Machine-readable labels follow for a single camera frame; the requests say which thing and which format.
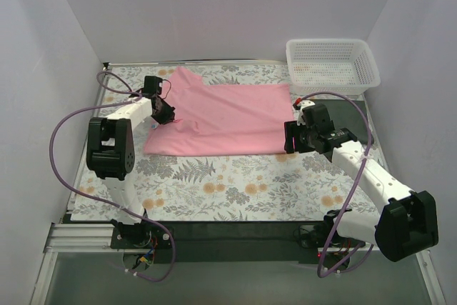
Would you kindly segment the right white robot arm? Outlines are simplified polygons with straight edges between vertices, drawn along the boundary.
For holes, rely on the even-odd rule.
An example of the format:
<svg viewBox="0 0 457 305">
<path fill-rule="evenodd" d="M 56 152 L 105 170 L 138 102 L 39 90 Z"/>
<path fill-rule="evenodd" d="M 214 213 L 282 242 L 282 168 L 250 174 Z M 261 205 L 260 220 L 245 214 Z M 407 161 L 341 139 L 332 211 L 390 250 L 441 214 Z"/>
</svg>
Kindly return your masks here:
<svg viewBox="0 0 457 305">
<path fill-rule="evenodd" d="M 370 159 L 352 132 L 336 129 L 324 104 L 299 99 L 293 107 L 299 117 L 284 124 L 286 153 L 325 156 L 356 182 L 379 212 L 377 219 L 351 209 L 328 212 L 315 228 L 328 244 L 355 239 L 377 246 L 394 262 L 438 244 L 436 202 L 429 192 L 415 192 Z"/>
</svg>

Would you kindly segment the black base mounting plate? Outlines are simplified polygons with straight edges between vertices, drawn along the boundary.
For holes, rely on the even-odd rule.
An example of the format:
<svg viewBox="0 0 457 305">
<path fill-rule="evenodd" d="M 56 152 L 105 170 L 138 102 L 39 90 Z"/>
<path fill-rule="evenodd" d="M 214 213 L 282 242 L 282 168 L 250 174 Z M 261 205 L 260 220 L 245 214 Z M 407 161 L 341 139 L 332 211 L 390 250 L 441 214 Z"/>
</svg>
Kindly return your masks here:
<svg viewBox="0 0 457 305">
<path fill-rule="evenodd" d="M 112 219 L 111 249 L 158 264 L 177 262 L 297 261 L 315 264 L 330 228 L 324 221 L 142 221 Z"/>
</svg>

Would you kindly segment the folded dark green t shirt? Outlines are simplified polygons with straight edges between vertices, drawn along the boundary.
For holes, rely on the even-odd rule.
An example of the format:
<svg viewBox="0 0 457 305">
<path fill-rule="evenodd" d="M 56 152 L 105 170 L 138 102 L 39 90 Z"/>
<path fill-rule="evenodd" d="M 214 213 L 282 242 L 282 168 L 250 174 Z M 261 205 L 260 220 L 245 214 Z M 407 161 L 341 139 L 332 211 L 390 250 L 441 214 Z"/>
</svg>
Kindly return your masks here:
<svg viewBox="0 0 457 305">
<path fill-rule="evenodd" d="M 347 129 L 361 144 L 364 146 L 368 144 L 365 121 L 352 104 L 343 99 L 318 99 L 315 100 L 315 104 L 324 105 L 333 122 L 335 129 L 328 135 L 329 139 L 340 139 L 342 134 L 346 134 L 343 130 Z"/>
</svg>

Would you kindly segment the white plastic basket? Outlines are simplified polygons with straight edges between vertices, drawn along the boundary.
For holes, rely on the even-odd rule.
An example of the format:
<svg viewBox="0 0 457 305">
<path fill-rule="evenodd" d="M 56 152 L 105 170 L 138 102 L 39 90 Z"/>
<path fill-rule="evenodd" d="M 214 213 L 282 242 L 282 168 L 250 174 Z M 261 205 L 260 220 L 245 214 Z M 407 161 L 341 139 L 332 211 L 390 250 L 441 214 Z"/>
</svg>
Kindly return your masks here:
<svg viewBox="0 0 457 305">
<path fill-rule="evenodd" d="M 381 83 L 372 51 L 360 39 L 291 39 L 286 61 L 291 83 L 309 92 L 359 96 Z"/>
</svg>

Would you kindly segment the pink t shirt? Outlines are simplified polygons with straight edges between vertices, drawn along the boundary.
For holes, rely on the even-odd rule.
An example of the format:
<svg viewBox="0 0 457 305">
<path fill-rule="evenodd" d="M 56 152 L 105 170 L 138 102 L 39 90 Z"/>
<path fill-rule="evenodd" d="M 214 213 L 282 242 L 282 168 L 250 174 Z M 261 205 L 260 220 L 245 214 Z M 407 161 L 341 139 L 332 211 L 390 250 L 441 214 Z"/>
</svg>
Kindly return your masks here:
<svg viewBox="0 0 457 305">
<path fill-rule="evenodd" d="M 284 123 L 294 119 L 288 84 L 205 85 L 178 67 L 167 102 L 175 119 L 150 130 L 145 154 L 235 156 L 280 154 Z"/>
</svg>

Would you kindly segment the floral patterned table mat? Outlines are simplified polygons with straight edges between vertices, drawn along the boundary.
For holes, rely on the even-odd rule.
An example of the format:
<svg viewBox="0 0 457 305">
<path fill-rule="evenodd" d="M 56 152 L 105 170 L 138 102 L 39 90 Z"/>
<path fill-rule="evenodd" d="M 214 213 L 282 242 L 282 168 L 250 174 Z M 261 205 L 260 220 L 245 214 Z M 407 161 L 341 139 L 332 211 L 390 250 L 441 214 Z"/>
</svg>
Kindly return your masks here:
<svg viewBox="0 0 457 305">
<path fill-rule="evenodd" d="M 182 66 L 207 85 L 289 83 L 284 64 Z M 176 66 L 114 66 L 139 88 L 145 75 L 169 78 Z M 317 153 L 254 156 L 175 157 L 144 155 L 150 121 L 134 131 L 136 194 L 155 221 L 321 220 L 340 209 L 353 181 Z M 114 207 L 73 194 L 72 221 L 118 219 Z"/>
</svg>

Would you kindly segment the aluminium table frame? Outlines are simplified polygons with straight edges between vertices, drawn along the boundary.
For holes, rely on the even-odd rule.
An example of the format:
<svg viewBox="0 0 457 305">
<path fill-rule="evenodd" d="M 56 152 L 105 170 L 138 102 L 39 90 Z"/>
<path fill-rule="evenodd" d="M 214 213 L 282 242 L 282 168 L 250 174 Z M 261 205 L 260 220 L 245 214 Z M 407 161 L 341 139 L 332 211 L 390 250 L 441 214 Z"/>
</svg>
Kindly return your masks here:
<svg viewBox="0 0 457 305">
<path fill-rule="evenodd" d="M 106 197 L 85 166 L 78 195 Z M 297 261 L 156 262 L 131 266 L 129 252 L 111 249 L 109 221 L 72 221 L 51 227 L 34 304 L 444 304 L 428 251 L 398 263 L 353 243 L 332 249 L 328 264 L 351 255 L 353 271 L 321 279 L 317 263 Z"/>
</svg>

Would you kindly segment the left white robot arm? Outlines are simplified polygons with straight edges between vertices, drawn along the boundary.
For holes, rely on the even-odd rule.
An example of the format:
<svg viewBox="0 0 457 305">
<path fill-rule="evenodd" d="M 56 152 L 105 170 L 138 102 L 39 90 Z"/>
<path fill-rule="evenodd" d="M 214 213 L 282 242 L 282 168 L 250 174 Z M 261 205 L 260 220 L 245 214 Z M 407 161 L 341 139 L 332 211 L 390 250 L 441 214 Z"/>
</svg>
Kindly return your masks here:
<svg viewBox="0 0 457 305">
<path fill-rule="evenodd" d="M 121 206 L 118 219 L 111 224 L 122 239 L 135 247 L 143 248 L 151 242 L 151 229 L 135 215 L 143 216 L 130 173 L 135 164 L 134 129 L 147 118 L 160 125 L 171 123 L 175 108 L 164 96 L 167 80 L 157 76 L 145 76 L 144 85 L 131 92 L 130 102 L 106 117 L 94 117 L 89 121 L 86 165 L 99 177 L 107 188 L 112 201 Z"/>
</svg>

